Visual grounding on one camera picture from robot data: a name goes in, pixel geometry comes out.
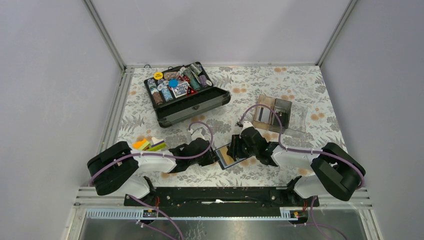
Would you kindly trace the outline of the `gold credit card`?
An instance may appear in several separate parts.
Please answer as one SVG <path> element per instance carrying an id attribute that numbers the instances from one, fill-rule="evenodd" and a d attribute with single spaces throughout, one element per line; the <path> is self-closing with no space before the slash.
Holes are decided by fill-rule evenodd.
<path id="1" fill-rule="evenodd" d="M 224 167 L 227 167 L 236 163 L 236 161 L 231 156 L 228 155 L 228 150 L 229 150 L 228 146 L 223 146 L 219 148 L 217 151 L 220 157 L 220 162 L 222 163 Z"/>

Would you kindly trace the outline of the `black card holder wallet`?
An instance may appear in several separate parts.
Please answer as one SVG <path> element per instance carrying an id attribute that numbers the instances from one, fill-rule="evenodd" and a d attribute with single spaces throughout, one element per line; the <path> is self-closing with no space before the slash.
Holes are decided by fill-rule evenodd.
<path id="1" fill-rule="evenodd" d="M 233 158 L 228 155 L 230 144 L 226 144 L 214 150 L 214 153 L 218 157 L 218 163 L 222 170 L 226 170 L 236 164 L 246 160 L 246 158 Z"/>

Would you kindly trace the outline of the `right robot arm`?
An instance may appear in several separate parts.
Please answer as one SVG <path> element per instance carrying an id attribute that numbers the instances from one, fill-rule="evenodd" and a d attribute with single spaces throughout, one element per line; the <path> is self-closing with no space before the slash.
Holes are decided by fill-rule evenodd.
<path id="1" fill-rule="evenodd" d="M 319 150 L 294 148 L 267 141 L 248 121 L 241 127 L 241 132 L 232 137 L 227 151 L 230 157 L 255 157 L 266 166 L 291 166 L 313 172 L 290 182 L 286 198 L 293 206 L 323 194 L 347 202 L 364 185 L 365 169 L 336 143 L 329 142 Z"/>

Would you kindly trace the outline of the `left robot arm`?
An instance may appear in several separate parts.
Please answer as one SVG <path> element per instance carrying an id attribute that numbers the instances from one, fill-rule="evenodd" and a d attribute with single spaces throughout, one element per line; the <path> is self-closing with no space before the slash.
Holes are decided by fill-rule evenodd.
<path id="1" fill-rule="evenodd" d="M 145 172 L 180 173 L 192 165 L 209 166 L 218 161 L 211 142 L 201 130 L 189 130 L 191 142 L 164 151 L 139 150 L 126 141 L 119 141 L 87 162 L 89 184 L 99 196 L 115 192 L 130 194 L 144 206 L 155 200 L 153 184 L 147 177 L 135 175 Z"/>

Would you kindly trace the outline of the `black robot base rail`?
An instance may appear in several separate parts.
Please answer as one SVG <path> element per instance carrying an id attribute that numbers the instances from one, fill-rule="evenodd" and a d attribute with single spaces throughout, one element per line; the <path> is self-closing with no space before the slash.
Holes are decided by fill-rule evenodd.
<path id="1" fill-rule="evenodd" d="M 285 187 L 156 187 L 142 202 L 153 207 L 183 204 L 249 203 L 265 207 L 303 208 L 320 205 L 313 197 L 302 198 Z"/>

